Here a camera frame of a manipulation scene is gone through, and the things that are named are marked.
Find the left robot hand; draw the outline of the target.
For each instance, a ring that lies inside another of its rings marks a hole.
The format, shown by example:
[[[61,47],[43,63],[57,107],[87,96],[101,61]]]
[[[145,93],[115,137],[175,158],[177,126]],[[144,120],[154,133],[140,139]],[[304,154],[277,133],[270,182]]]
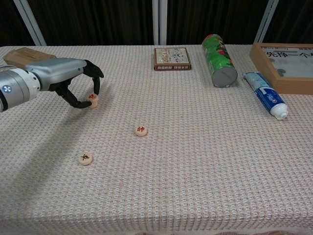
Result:
[[[74,58],[51,58],[25,66],[25,70],[33,73],[39,79],[41,91],[56,92],[70,106],[84,109],[92,105],[91,101],[79,101],[68,89],[72,79],[84,74],[92,78],[94,83],[93,93],[100,91],[100,78],[103,72],[89,60]]]

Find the wooden chess piece black chariot character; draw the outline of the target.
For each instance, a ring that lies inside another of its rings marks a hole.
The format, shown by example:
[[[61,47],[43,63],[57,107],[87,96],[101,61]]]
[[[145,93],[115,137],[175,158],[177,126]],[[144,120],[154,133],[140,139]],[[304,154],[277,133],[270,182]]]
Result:
[[[81,165],[89,165],[92,162],[92,154],[89,152],[83,152],[78,157],[78,162]]]

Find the wooden chess piece red general character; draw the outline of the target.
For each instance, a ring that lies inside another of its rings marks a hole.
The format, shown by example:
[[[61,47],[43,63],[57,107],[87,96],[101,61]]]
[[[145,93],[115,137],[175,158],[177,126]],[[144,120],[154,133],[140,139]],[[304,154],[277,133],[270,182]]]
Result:
[[[139,125],[136,127],[135,129],[135,134],[139,137],[143,137],[145,135],[147,135],[147,127],[144,125]]]

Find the small brown card box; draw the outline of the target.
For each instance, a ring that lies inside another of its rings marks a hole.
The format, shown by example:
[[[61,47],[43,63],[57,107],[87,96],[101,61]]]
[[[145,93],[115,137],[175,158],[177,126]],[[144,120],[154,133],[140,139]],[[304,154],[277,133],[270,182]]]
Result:
[[[154,48],[155,71],[191,70],[191,61],[185,47]]]

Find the beige woven tablecloth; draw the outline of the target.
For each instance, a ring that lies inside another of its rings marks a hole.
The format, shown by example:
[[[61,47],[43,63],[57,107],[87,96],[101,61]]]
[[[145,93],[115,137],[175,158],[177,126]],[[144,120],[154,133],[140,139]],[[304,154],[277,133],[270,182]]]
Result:
[[[313,235],[313,95],[278,121],[242,76],[215,88],[200,45],[188,71],[155,71],[153,46],[38,50],[105,77],[94,109],[42,92],[0,113],[0,235]]]

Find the wooden block far left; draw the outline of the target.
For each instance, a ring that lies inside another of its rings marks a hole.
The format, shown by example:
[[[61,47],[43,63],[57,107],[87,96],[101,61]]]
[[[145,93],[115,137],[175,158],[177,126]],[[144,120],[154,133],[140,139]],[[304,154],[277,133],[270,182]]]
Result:
[[[26,65],[51,58],[56,58],[56,56],[27,47],[12,50],[3,56],[4,61],[8,65],[15,66],[20,69],[24,69]]]

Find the black curtain panel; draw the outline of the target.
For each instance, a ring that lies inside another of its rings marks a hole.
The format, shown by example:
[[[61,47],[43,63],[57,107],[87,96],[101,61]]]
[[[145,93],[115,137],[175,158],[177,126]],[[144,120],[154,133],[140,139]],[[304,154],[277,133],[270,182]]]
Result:
[[[263,42],[313,44],[313,0],[279,0]]]
[[[153,45],[152,0],[27,0],[48,46]]]
[[[13,0],[0,0],[0,47],[34,46]]]
[[[210,34],[225,44],[255,40],[268,0],[168,0],[167,45],[199,45]]]

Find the green cylindrical snack can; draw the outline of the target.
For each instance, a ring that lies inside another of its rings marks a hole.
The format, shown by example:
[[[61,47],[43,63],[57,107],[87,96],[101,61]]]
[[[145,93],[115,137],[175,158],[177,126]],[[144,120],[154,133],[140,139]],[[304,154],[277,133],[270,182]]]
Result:
[[[202,48],[213,85],[218,88],[231,86],[236,81],[238,73],[222,38],[217,34],[209,34],[203,40]]]

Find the blue white toothpaste tube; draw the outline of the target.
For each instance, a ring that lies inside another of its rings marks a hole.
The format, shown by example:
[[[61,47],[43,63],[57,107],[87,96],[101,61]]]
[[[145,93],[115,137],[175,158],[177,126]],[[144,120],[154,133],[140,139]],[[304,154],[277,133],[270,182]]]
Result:
[[[260,72],[246,72],[243,77],[272,116],[277,120],[288,116],[286,103]]]

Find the silver aluminium frame post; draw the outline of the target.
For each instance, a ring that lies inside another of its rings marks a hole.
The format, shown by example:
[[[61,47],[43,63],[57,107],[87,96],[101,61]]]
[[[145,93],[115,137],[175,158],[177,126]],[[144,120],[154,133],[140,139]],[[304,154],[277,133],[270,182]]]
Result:
[[[27,0],[13,0],[36,46],[46,46],[46,41]]]
[[[254,42],[262,43],[280,0],[268,0]]]
[[[167,45],[168,0],[152,0],[154,45]]]

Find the wooden frame coin bank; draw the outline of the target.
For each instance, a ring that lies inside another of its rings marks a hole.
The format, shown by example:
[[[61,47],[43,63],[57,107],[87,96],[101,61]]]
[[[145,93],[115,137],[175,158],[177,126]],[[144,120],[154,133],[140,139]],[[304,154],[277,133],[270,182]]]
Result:
[[[313,95],[313,44],[253,43],[250,57],[278,93]]]

